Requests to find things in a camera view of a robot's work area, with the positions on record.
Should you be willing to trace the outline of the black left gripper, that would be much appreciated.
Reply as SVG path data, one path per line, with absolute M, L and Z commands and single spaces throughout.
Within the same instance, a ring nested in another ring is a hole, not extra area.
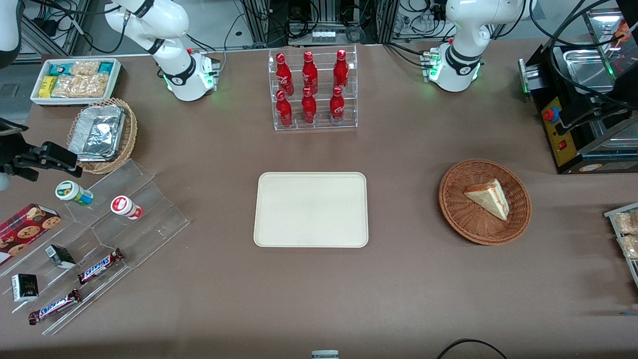
M 582 125 L 568 134 L 572 139 L 596 139 L 632 115 L 638 101 L 638 65 L 631 64 L 598 98 L 579 98 L 560 111 L 563 126 Z

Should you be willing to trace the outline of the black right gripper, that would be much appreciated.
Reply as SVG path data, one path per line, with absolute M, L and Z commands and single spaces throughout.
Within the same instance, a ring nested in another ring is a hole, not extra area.
M 21 177 L 27 181 L 38 180 L 42 161 L 47 170 L 58 170 L 81 178 L 83 170 L 77 165 L 77 155 L 53 142 L 45 142 L 41 146 L 21 142 L 2 142 L 0 146 L 1 173 L 10 177 Z

